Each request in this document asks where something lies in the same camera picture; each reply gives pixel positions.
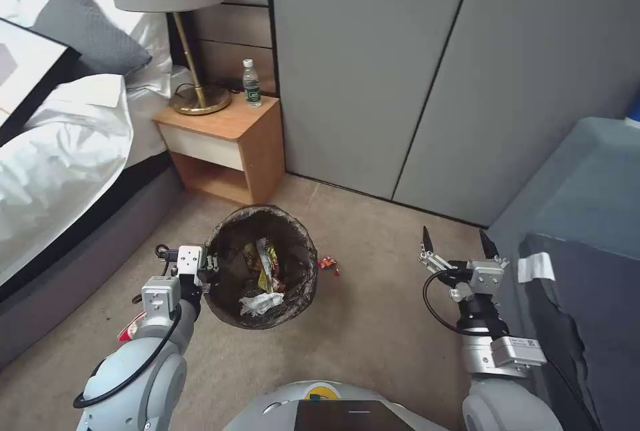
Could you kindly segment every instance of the red object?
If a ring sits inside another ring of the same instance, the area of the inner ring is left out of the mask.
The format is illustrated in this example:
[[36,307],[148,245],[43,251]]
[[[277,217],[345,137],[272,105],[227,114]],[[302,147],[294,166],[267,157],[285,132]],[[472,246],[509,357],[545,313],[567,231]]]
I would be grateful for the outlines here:
[[125,328],[122,331],[120,331],[120,333],[118,334],[118,341],[120,342],[131,341],[133,339],[133,335],[138,330],[137,322],[140,319],[144,318],[146,315],[147,313],[142,311],[135,318],[133,318],[131,322],[129,322],[129,324],[127,324]]
[[335,259],[333,259],[331,256],[327,256],[326,258],[318,261],[318,266],[321,269],[330,268],[331,266],[334,266],[335,264],[336,264]]

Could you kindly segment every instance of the black trash bag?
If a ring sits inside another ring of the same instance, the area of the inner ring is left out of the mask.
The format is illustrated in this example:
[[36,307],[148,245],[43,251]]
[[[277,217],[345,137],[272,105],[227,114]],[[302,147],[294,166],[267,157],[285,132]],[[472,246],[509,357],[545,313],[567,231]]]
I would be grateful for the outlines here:
[[[263,315],[240,315],[239,299],[254,296],[257,276],[242,253],[248,243],[268,238],[278,258],[278,279],[285,284],[284,300]],[[295,318],[313,301],[318,277],[318,253],[306,228],[274,205],[250,205],[238,209],[215,227],[205,243],[207,254],[217,254],[219,271],[205,271],[211,284],[205,300],[221,320],[238,328],[263,330]]]

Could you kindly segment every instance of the gray pillow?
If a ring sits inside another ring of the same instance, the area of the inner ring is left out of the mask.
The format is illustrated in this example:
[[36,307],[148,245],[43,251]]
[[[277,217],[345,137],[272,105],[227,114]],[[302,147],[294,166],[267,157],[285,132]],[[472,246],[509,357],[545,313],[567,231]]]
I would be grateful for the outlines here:
[[31,29],[80,52],[69,80],[94,74],[126,76],[151,60],[144,47],[109,22],[94,0],[49,0]]

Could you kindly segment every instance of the carpet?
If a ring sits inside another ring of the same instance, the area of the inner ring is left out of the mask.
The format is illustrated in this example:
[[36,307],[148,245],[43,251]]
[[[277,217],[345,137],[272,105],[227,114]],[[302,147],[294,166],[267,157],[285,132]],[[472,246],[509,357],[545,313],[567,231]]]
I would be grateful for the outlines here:
[[[477,229],[290,175],[272,202],[307,227],[319,255],[334,257],[341,274],[321,270],[311,306],[272,330],[231,327],[203,306],[185,353],[189,372],[172,429],[221,430],[256,394],[292,381],[333,380],[372,389],[462,430],[469,377],[461,340],[426,310],[421,288],[427,270],[416,258],[422,226],[444,258],[481,258]],[[81,413],[72,408],[73,398],[141,309],[131,298],[162,271],[154,247],[202,243],[236,208],[185,192],[104,285],[2,371],[3,427],[75,429]],[[446,287],[436,283],[429,293],[443,317],[455,322],[457,307]]]

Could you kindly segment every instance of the water bottle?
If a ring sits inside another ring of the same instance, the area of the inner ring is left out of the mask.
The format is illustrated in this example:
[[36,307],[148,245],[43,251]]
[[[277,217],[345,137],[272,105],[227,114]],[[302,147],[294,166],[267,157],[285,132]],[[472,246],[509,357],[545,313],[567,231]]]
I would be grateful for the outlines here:
[[260,81],[258,80],[258,73],[253,68],[253,59],[245,59],[242,64],[245,66],[242,84],[245,87],[247,104],[249,107],[260,107],[262,106],[260,102]]

